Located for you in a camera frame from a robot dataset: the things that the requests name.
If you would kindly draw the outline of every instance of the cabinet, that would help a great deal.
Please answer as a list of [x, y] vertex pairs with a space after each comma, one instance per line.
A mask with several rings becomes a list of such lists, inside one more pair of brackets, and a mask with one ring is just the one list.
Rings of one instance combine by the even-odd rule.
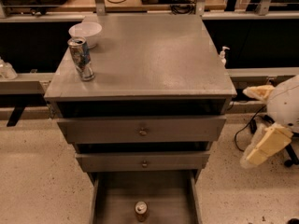
[[194, 183], [235, 95], [204, 24], [197, 16], [87, 20], [103, 26], [90, 50], [94, 80], [80, 81], [68, 51], [45, 99], [94, 183], [91, 223], [137, 223], [138, 201], [149, 203], [145, 223], [201, 223]]

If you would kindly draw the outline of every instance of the soda can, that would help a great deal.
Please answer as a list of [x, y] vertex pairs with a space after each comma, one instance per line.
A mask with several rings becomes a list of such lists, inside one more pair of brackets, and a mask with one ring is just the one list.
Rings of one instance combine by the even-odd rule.
[[72, 37], [67, 42], [76, 70], [81, 80], [94, 78], [91, 68], [91, 56], [84, 37]]
[[149, 207], [145, 202], [135, 204], [135, 215], [139, 222], [144, 222], [149, 216]]

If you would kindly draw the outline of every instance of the white robot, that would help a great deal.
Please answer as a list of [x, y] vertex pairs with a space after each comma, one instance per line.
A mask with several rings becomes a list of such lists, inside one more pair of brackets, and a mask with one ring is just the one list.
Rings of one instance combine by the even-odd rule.
[[250, 98], [264, 102], [268, 116], [275, 121], [270, 127], [260, 125], [246, 148], [241, 165], [251, 168], [278, 153], [291, 143], [294, 133], [299, 133], [299, 76], [276, 87], [249, 87], [243, 92]]

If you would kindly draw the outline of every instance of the gray tabletop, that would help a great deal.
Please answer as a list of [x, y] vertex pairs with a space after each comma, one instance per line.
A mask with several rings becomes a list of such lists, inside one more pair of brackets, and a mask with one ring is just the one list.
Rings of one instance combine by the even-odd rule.
[[95, 79], [82, 82], [69, 50], [45, 98], [50, 101], [232, 96], [235, 88], [195, 15], [90, 18], [103, 30], [90, 50]]

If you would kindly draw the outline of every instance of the drawer knob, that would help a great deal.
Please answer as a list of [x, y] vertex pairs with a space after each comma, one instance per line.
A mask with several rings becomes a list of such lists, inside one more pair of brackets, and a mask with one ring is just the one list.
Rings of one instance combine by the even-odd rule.
[[140, 136], [146, 136], [148, 134], [148, 132], [144, 128], [141, 128], [139, 131], [139, 134], [140, 134]]
[[148, 167], [148, 162], [147, 161], [143, 161], [141, 165], [142, 165], [143, 168], [147, 168]]

